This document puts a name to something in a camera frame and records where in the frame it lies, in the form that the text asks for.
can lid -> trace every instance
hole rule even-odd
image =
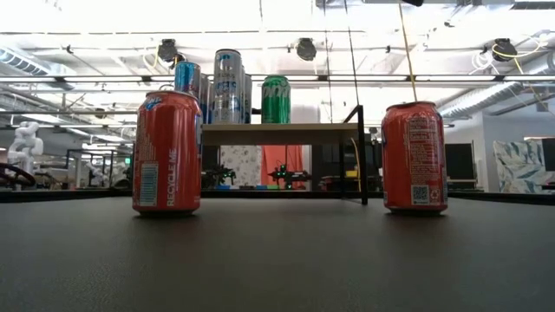
[[[407,107],[412,107],[412,106],[418,105],[418,104],[431,105],[431,106],[435,107],[435,103],[433,103],[431,101],[414,101],[414,102],[410,102],[410,103],[402,103],[402,104],[392,105],[392,106],[388,107],[388,109],[386,109],[385,111],[387,112],[391,108],[407,108]]]
[[[181,62],[177,62],[176,66],[179,66],[180,64],[186,65],[186,64],[192,64],[194,67],[200,68],[200,65],[197,63],[193,63],[193,62],[188,62],[188,61],[181,61]]]
[[[180,91],[175,91],[175,90],[158,90],[158,91],[150,91],[147,93],[147,96],[151,95],[151,94],[179,94],[179,95],[186,95],[189,97],[194,98],[196,101],[198,101],[199,99],[197,99],[196,96],[187,93],[187,92],[180,92]]]
[[[266,78],[264,78],[265,80],[268,78],[283,78],[287,81],[289,81],[289,79],[287,79],[287,77],[285,77],[284,75],[267,75]]]
[[[239,53],[239,51],[237,51],[236,49],[219,49],[218,51],[216,51],[216,53],[222,52],[222,51],[235,52],[235,53],[237,53],[238,55],[241,55],[241,54]]]

red soda can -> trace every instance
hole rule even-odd
[[[202,113],[193,95],[147,94],[137,117],[133,209],[143,214],[199,208],[201,124]]]
[[[443,119],[435,104],[388,108],[382,121],[383,201],[391,211],[447,209]]]

aluminum can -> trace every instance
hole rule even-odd
[[[447,209],[443,119],[435,104],[388,108],[382,121],[383,200],[392,211]]]
[[[252,77],[245,74],[245,124],[251,123],[252,114]]]
[[[199,106],[202,111],[202,122],[207,124],[210,121],[210,86],[211,83],[208,80],[208,76],[200,74],[200,96],[199,96]]]
[[[245,66],[241,66],[240,99],[241,99],[241,123],[245,123]]]
[[[201,89],[200,66],[193,62],[178,62],[175,65],[174,87],[175,91],[190,93],[197,99],[200,98]]]
[[[133,209],[193,212],[200,204],[202,113],[189,93],[155,91],[139,107]]]
[[[212,123],[238,124],[241,122],[241,68],[241,54],[238,51],[221,49],[216,52]]]
[[[269,75],[264,79],[262,123],[291,123],[291,86],[282,75]]]

patterned artwork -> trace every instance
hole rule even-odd
[[[541,140],[493,142],[501,192],[549,193],[542,185],[555,181],[555,172],[545,170]]]
[[[233,169],[237,178],[233,185],[260,185],[260,163],[262,147],[260,146],[222,146],[219,156],[222,165]],[[230,179],[225,185],[231,185]]]

shelf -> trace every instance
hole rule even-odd
[[[356,123],[203,125],[206,146],[335,144],[357,135]]]

